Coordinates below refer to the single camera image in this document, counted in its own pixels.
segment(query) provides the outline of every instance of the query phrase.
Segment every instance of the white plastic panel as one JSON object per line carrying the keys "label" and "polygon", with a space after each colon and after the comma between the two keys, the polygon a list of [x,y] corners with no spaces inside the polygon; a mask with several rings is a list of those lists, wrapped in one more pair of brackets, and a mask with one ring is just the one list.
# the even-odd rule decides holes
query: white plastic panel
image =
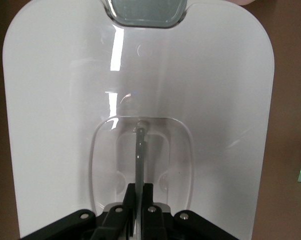
{"label": "white plastic panel", "polygon": [[254,2],[255,0],[227,0],[227,1],[238,5],[247,5]]}
{"label": "white plastic panel", "polygon": [[190,209],[251,238],[274,57],[246,10],[206,0],[174,28],[130,28],[96,0],[33,0],[8,29],[3,66],[22,236],[94,210],[98,126],[146,117],[177,120],[189,132]]}

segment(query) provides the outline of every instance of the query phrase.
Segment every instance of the black clamp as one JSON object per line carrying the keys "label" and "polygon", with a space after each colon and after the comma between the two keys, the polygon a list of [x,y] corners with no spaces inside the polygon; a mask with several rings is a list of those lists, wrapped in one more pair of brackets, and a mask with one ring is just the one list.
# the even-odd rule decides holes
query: black clamp
{"label": "black clamp", "polygon": [[[129,240],[136,219],[135,184],[130,183],[122,203],[112,203],[101,215],[87,209],[76,211],[20,240]],[[199,216],[183,210],[171,215],[170,207],[153,202],[153,184],[143,186],[142,240],[237,240]]]}

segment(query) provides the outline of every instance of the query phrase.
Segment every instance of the brown background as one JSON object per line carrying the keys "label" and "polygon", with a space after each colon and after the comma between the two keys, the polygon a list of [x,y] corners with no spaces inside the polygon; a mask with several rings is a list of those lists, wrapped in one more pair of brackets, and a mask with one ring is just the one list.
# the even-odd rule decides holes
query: brown background
{"label": "brown background", "polygon": [[[29,0],[0,0],[0,240],[19,237],[2,47],[10,22],[27,2]],[[301,183],[297,182],[301,169],[301,0],[256,0],[245,8],[266,29],[275,55],[268,132],[252,239],[301,240]]]}

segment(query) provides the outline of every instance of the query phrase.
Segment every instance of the screw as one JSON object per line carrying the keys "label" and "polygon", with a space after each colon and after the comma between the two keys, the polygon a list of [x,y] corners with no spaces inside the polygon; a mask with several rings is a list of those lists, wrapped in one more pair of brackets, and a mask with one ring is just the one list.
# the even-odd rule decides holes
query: screw
{"label": "screw", "polygon": [[151,213],[154,213],[154,212],[156,212],[156,207],[150,206],[150,207],[148,208],[148,211],[151,212]]}
{"label": "screw", "polygon": [[122,211],[123,211],[123,209],[121,207],[118,207],[118,208],[115,209],[116,213],[121,213]]}
{"label": "screw", "polygon": [[83,213],[82,215],[80,215],[81,219],[87,219],[90,215],[88,213]]}
{"label": "screw", "polygon": [[188,215],[187,213],[182,213],[182,214],[179,215],[179,217],[180,217],[181,219],[183,219],[183,220],[189,219],[189,215]]}

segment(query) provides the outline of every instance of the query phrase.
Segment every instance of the white device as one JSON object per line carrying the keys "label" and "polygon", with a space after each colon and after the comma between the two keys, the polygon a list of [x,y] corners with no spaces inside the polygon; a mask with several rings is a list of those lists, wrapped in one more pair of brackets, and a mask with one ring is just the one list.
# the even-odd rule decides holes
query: white device
{"label": "white device", "polygon": [[189,0],[173,27],[132,27],[98,0],[32,0],[9,26],[3,68],[22,237],[122,201],[146,120],[154,200],[251,238],[274,56],[248,11]]}

